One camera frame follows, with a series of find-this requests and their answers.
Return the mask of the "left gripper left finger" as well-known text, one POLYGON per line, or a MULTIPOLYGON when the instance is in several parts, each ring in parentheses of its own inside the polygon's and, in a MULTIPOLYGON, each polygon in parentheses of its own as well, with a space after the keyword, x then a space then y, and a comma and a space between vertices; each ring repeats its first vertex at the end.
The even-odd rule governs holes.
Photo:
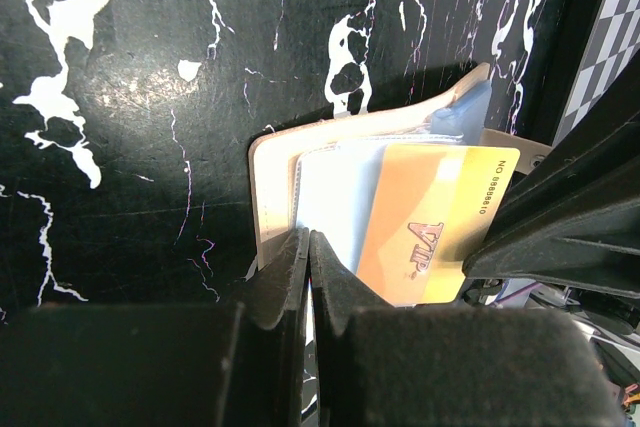
POLYGON ((310 234, 218 304, 45 306, 1 334, 5 426, 297 426, 310 234))

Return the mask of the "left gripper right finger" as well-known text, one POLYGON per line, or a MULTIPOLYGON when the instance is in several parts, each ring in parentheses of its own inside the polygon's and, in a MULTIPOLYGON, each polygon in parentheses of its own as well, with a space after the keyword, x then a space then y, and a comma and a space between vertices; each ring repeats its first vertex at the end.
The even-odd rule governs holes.
POLYGON ((395 308, 312 232, 323 426, 620 426, 597 357, 551 310, 395 308))

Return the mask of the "gold VIP card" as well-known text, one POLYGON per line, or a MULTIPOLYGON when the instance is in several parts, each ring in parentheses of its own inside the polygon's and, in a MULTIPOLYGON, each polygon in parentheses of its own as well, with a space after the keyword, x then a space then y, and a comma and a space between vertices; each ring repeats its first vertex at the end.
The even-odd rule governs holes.
POLYGON ((357 277, 394 306, 454 301, 519 158, 504 147, 387 147, 357 277))

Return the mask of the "beige leather card holder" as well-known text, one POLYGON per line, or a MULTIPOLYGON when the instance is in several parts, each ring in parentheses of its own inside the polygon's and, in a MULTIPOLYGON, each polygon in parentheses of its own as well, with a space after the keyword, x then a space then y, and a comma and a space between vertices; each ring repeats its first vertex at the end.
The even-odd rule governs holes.
POLYGON ((434 112, 452 106, 487 81, 490 71, 489 64, 481 63, 444 93, 415 105, 319 120, 255 140, 248 163, 257 267, 262 269, 273 259, 293 228, 296 165, 302 153, 347 139, 416 134, 434 112))

